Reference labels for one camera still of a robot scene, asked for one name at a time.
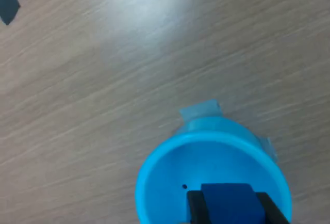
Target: blue plastic cup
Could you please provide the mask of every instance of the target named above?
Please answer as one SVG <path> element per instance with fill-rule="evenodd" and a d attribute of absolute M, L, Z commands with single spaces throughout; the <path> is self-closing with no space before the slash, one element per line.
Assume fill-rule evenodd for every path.
<path fill-rule="evenodd" d="M 203 183 L 248 183 L 291 221 L 291 196 L 268 139 L 221 116 L 215 100 L 181 110 L 185 124 L 144 162 L 135 200 L 142 224 L 188 222 L 186 193 Z"/>

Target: cup rim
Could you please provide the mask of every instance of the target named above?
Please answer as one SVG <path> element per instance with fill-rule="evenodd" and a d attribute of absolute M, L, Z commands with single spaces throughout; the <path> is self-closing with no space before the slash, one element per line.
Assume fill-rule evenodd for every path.
<path fill-rule="evenodd" d="M 283 203 L 282 212 L 291 221 L 292 214 L 292 200 L 288 184 L 284 175 L 278 168 L 276 163 L 265 153 L 264 150 L 254 146 L 238 136 L 221 131 L 194 131 L 175 135 L 165 142 L 157 146 L 151 154 L 147 157 L 142 165 L 135 189 L 136 209 L 142 224 L 152 224 L 147 215 L 144 196 L 145 196 L 145 182 L 148 179 L 151 171 L 157 162 L 170 151 L 181 147 L 183 145 L 195 142 L 218 142 L 222 144 L 235 147 L 247 155 L 253 157 L 264 169 L 269 173 L 276 183 Z"/>

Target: blue block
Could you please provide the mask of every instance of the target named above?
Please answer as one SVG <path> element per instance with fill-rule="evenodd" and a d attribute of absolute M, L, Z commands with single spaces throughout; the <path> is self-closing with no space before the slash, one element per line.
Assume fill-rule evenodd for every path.
<path fill-rule="evenodd" d="M 265 224 L 265 211 L 248 184 L 202 184 L 212 224 Z"/>

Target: table surface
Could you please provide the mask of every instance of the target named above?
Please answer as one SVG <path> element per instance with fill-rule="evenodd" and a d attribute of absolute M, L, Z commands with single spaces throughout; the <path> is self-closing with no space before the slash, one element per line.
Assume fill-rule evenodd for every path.
<path fill-rule="evenodd" d="M 330 0 L 19 0 L 0 24 L 0 223 L 138 223 L 146 156 L 217 99 L 330 219 Z"/>

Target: wooden table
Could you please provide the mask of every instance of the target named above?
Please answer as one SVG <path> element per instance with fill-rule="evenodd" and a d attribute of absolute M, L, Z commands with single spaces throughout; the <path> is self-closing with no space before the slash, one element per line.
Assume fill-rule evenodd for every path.
<path fill-rule="evenodd" d="M 0 223 L 138 223 L 135 180 L 217 99 L 330 220 L 330 0 L 19 0 L 0 24 Z"/>

